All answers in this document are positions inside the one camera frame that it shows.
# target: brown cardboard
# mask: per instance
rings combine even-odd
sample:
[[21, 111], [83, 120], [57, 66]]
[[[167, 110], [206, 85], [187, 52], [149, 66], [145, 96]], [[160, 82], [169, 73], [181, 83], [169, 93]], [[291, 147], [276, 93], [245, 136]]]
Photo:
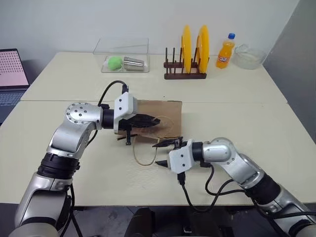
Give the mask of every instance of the brown cardboard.
[[149, 138], [181, 136], [181, 101], [138, 100], [137, 105], [139, 114], [157, 117], [160, 123], [148, 128], [133, 128], [131, 134]]

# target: black cable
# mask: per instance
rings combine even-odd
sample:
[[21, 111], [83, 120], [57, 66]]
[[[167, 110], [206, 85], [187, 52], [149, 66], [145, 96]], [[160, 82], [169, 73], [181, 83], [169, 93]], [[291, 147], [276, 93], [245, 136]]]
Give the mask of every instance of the black cable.
[[[101, 95], [101, 98], [100, 98], [100, 100], [99, 100], [99, 102], [98, 102], [98, 107], [101, 106], [101, 103], [102, 103], [102, 101], [103, 101], [103, 99], [104, 99], [104, 96], [105, 96], [105, 94], [108, 92], [108, 90], [110, 89], [110, 87], [111, 87], [112, 85], [116, 84], [116, 83], [121, 83], [121, 84], [123, 85], [122, 93], [123, 93], [124, 91], [128, 91], [127, 85], [126, 85], [123, 81], [121, 81], [121, 80], [115, 80], [115, 81], [111, 82], [111, 83], [107, 86], [107, 88], [105, 88], [103, 94]], [[97, 134], [98, 134], [98, 130], [95, 130], [95, 132], [94, 132], [92, 138], [88, 141], [87, 146], [93, 141], [93, 139], [96, 137]], [[67, 220], [67, 222], [66, 222], [66, 224], [65, 224], [65, 227], [64, 227], [64, 229], [63, 229], [63, 231], [62, 231], [60, 237], [63, 237], [63, 236], [64, 236], [64, 234], [65, 234], [65, 232], [66, 232], [66, 230], [67, 230], [67, 228], [68, 228], [68, 226], [69, 226], [71, 220], [73, 221], [73, 224], [74, 224], [74, 226], [75, 226], [75, 229], [76, 229], [76, 231], [77, 231], [78, 236], [79, 236], [79, 237], [82, 237], [81, 230], [80, 230], [79, 225], [78, 225], [78, 223], [77, 223], [77, 220], [76, 220], [76, 218], [75, 218], [75, 216], [74, 216], [75, 192], [74, 192], [74, 187], [73, 187], [72, 184], [70, 185], [70, 191], [71, 191], [71, 196], [72, 196], [72, 202], [71, 202], [71, 207], [70, 207], [70, 210], [69, 210], [69, 217], [68, 217], [68, 220]]]
[[68, 228], [68, 226], [70, 224], [70, 221], [71, 221], [71, 213], [74, 212], [74, 208], [75, 208], [75, 202], [74, 202], [74, 199], [72, 197], [71, 206], [70, 206], [70, 209], [69, 209], [69, 217], [68, 217], [68, 220], [67, 220], [67, 222], [65, 224], [65, 227], [64, 227], [62, 233], [60, 234], [60, 237], [63, 237], [64, 234], [66, 233], [66, 230], [67, 230], [67, 228]]
[[284, 231], [280, 228], [280, 226], [278, 226], [277, 223], [275, 223], [275, 221], [273, 220], [273, 218], [270, 218], [264, 211], [262, 211], [258, 204], [256, 203], [255, 199], [253, 199], [251, 197], [251, 200], [257, 210], [257, 212], [265, 219], [267, 219], [267, 221], [269, 222], [269, 224], [271, 225], [271, 227], [274, 229], [274, 231], [280, 236], [288, 236], [287, 234], [284, 233]]
[[[74, 204], [75, 206], [75, 191], [74, 191], [74, 187], [73, 187], [73, 184], [70, 185], [70, 192], [71, 192], [71, 197], [72, 197], [72, 203]], [[81, 230], [79, 228], [79, 225], [78, 225], [78, 222], [75, 218], [75, 215], [74, 215], [74, 210], [72, 210], [72, 212], [70, 213], [70, 218], [72, 219], [73, 221], [73, 224], [75, 226], [75, 229], [77, 231], [77, 234], [79, 237], [83, 237], [82, 233], [81, 233]]]
[[203, 212], [208, 212], [208, 211], [210, 211], [210, 210], [214, 207], [214, 205], [215, 205], [215, 203], [216, 203], [218, 197], [219, 197], [220, 194], [221, 194], [221, 191], [225, 188], [226, 185], [228, 185], [228, 184], [231, 183], [231, 182], [233, 182], [232, 179], [227, 180], [224, 184], [222, 184], [222, 186], [221, 186], [221, 187], [219, 188], [219, 190], [218, 190], [218, 193], [215, 195], [215, 198], [214, 198], [212, 204], [211, 204], [210, 206], [208, 206], [207, 208], [205, 208], [205, 209], [198, 209], [198, 208], [194, 207], [193, 204], [192, 204], [191, 201], [190, 201], [190, 198], [189, 198], [189, 195], [188, 195], [188, 191], [187, 191], [185, 185], [183, 184], [183, 185], [181, 185], [181, 186], [182, 186], [182, 189], [183, 189], [183, 191], [184, 191], [184, 194], [185, 194], [185, 196], [186, 196], [186, 199], [187, 199], [187, 202], [188, 202], [189, 206], [190, 206], [194, 211], [203, 213]]
[[[207, 179], [207, 181], [205, 183], [205, 190], [206, 190], [206, 192], [208, 194], [210, 194], [212, 196], [216, 196], [217, 193], [213, 193], [213, 192], [211, 192], [208, 189], [209, 182], [211, 181], [211, 179], [213, 178], [213, 175], [214, 175], [214, 166], [211, 164], [210, 167], [211, 167], [211, 174], [210, 174], [210, 176], [208, 177], [208, 179]], [[227, 192], [220, 193], [219, 196], [227, 195], [227, 194], [233, 194], [233, 193], [245, 193], [245, 191], [243, 189], [230, 190], [230, 191], [227, 191]]]
[[105, 94], [108, 92], [108, 90], [110, 89], [110, 87], [111, 87], [112, 85], [116, 84], [116, 83], [121, 83], [122, 85], [126, 86], [125, 82], [123, 82], [123, 81], [121, 81], [121, 80], [115, 80], [115, 81], [111, 82], [111, 83], [107, 86], [107, 88], [105, 88], [103, 94], [101, 95], [101, 98], [100, 98], [100, 100], [99, 100], [98, 106], [101, 106], [101, 103], [102, 103], [102, 101], [103, 101], [103, 98], [104, 98]]
[[97, 134], [98, 134], [98, 130], [95, 130], [93, 136], [92, 136], [91, 139], [88, 141], [88, 144], [86, 145], [86, 147], [89, 146], [89, 144], [93, 141], [93, 139], [95, 138], [95, 136], [96, 136]]
[[256, 203], [256, 201], [253, 198], [251, 200], [252, 200], [255, 208], [259, 212], [259, 214], [261, 216], [263, 216], [264, 218], [271, 219], [271, 220], [289, 218], [289, 217], [294, 217], [294, 216], [316, 216], [315, 211], [302, 211], [302, 212], [294, 212], [294, 213], [288, 213], [288, 214], [270, 214], [269, 215], [260, 209], [260, 207], [258, 206], [258, 204]]
[[[108, 90], [110, 89], [110, 87], [111, 87], [112, 85], [116, 84], [116, 83], [121, 83], [123, 86], [127, 87], [127, 85], [125, 84], [125, 82], [123, 82], [123, 81], [121, 81], [121, 80], [115, 80], [115, 81], [111, 82], [111, 83], [107, 86], [107, 88], [105, 88], [103, 94], [101, 95], [100, 100], [99, 100], [99, 102], [98, 102], [98, 107], [101, 106], [101, 103], [102, 103], [102, 101], [103, 101], [103, 99], [104, 99], [104, 96], [105, 96], [105, 94], [108, 92]], [[95, 130], [95, 132], [94, 132], [92, 138], [88, 141], [87, 146], [93, 141], [93, 139], [96, 137], [97, 134], [98, 134], [98, 130]]]

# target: yellow plate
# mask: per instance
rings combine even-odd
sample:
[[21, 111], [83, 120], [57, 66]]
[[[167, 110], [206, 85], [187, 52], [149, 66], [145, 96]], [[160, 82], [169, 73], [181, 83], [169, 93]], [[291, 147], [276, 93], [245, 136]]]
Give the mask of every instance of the yellow plate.
[[207, 64], [209, 57], [209, 38], [208, 38], [208, 30], [207, 26], [203, 25], [199, 31], [197, 37], [197, 57], [196, 62], [198, 63], [199, 59], [201, 59], [199, 64], [199, 72], [206, 73]]
[[191, 34], [190, 27], [186, 25], [183, 29], [183, 34], [181, 37], [181, 48], [182, 48], [182, 57], [184, 59], [184, 68], [187, 73], [191, 69]]

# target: stainless steel cup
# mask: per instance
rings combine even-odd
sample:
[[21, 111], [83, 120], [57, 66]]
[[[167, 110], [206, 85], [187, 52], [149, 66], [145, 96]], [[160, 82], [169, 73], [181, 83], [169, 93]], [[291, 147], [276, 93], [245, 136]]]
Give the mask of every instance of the stainless steel cup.
[[144, 61], [136, 58], [124, 57], [124, 68], [127, 71], [143, 71]]

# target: green ball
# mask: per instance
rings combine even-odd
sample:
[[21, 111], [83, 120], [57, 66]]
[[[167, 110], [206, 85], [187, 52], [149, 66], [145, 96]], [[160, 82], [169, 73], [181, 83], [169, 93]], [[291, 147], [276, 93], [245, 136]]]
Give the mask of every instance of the green ball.
[[108, 61], [108, 68], [110, 71], [116, 71], [118, 69], [121, 69], [123, 66], [123, 60], [121, 57], [113, 56], [109, 58]]

